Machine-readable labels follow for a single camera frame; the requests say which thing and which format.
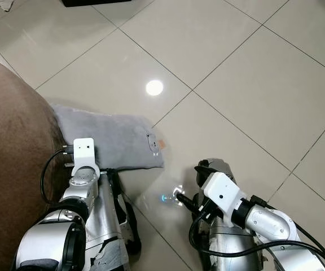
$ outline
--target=gray towel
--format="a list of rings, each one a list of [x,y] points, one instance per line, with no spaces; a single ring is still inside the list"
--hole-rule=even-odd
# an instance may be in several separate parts
[[[66,143],[91,137],[100,168],[163,167],[150,122],[140,116],[104,115],[51,104]]]
[[[4,11],[9,11],[13,4],[14,0],[0,0],[0,7]]]

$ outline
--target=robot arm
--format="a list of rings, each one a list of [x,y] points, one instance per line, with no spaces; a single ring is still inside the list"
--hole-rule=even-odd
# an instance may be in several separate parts
[[[85,223],[98,196],[100,170],[92,138],[75,139],[74,168],[69,188],[58,204],[23,236],[16,270],[82,270],[85,264]]]
[[[285,213],[267,209],[246,199],[246,195],[224,173],[212,173],[201,187],[223,213],[226,226],[237,225],[256,233],[260,243],[300,241],[296,225]],[[278,246],[268,249],[283,271],[325,271],[318,256],[307,248]]]

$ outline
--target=black cable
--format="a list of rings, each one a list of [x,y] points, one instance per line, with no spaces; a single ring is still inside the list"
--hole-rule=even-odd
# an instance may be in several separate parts
[[[46,202],[47,204],[54,204],[54,202],[52,200],[49,200],[46,196],[46,193],[45,193],[45,174],[46,174],[46,170],[47,170],[47,167],[49,166],[49,163],[52,161],[52,159],[59,153],[61,152],[64,152],[65,149],[61,149],[61,150],[58,150],[57,152],[55,152],[54,154],[51,155],[51,157],[47,160],[45,166],[43,167],[43,170],[41,172],[41,179],[39,181],[39,190],[41,192],[41,197],[43,199],[44,202]]]
[[[276,208],[274,208],[273,206],[267,204],[266,205],[267,208],[269,209],[274,209],[276,210]],[[319,243],[313,236],[311,236],[305,229],[303,229],[297,222],[294,221],[294,224],[296,225],[297,229],[303,233],[303,235],[307,236],[323,253],[325,253],[325,248],[321,245],[321,243]]]
[[[321,250],[319,250],[318,248],[316,248],[314,246],[311,246],[310,244],[303,243],[303,242],[288,241],[288,240],[273,241],[273,242],[269,242],[269,243],[265,243],[265,244],[260,244],[258,246],[253,247],[253,248],[249,248],[247,250],[240,251],[240,252],[236,252],[236,253],[222,253],[222,252],[217,252],[217,251],[202,249],[202,248],[198,247],[195,244],[195,241],[194,241],[194,230],[195,230],[196,224],[205,215],[207,215],[206,212],[201,212],[201,214],[193,221],[193,223],[190,226],[190,230],[189,230],[189,242],[192,245],[192,247],[194,249],[198,250],[199,252],[207,253],[207,254],[210,254],[210,255],[213,255],[213,256],[218,256],[218,257],[229,257],[229,258],[232,258],[232,257],[246,256],[246,255],[249,255],[251,253],[254,253],[254,252],[257,252],[257,251],[260,251],[260,250],[264,250],[264,249],[269,248],[269,247],[290,245],[290,246],[299,246],[299,247],[307,248],[308,250],[315,252],[316,254],[318,254],[319,256],[321,256],[322,258],[325,259],[325,253],[322,252]]]

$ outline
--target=brown fabric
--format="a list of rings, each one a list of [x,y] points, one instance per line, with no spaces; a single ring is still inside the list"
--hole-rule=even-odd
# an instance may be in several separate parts
[[[0,64],[0,271],[9,270],[23,234],[46,210],[39,177],[46,160],[62,145],[50,106]],[[46,175],[47,194],[55,200],[68,183],[60,157]]]

